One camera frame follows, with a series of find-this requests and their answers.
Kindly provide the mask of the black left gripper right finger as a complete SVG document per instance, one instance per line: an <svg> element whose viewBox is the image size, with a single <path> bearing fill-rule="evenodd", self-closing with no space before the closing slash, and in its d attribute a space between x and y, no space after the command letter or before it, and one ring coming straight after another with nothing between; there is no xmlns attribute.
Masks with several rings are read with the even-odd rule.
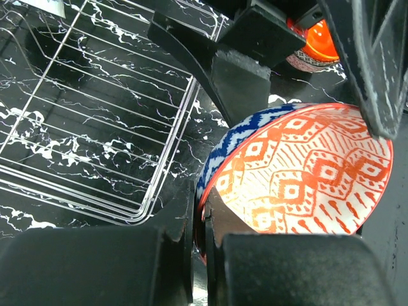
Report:
<svg viewBox="0 0 408 306"><path fill-rule="evenodd" d="M210 305L394 305L373 252L356 236L252 230L216 189L205 201Z"/></svg>

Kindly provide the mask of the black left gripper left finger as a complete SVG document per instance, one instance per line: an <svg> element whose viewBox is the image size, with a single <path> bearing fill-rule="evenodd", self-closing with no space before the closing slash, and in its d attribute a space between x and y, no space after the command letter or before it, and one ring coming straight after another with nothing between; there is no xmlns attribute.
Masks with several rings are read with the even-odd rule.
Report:
<svg viewBox="0 0 408 306"><path fill-rule="evenodd" d="M137 226L30 229L1 251L2 305L188 305L194 184Z"/></svg>

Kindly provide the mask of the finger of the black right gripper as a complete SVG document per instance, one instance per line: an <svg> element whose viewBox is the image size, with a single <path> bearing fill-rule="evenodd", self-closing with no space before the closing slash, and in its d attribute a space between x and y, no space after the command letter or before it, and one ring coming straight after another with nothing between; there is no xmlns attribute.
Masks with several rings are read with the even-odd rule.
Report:
<svg viewBox="0 0 408 306"><path fill-rule="evenodd" d="M407 101L407 1L319 1L373 137L394 139Z"/></svg>
<svg viewBox="0 0 408 306"><path fill-rule="evenodd" d="M272 68L305 46L273 6L238 11L217 41L156 11L148 37L197 79L229 126L267 107Z"/></svg>

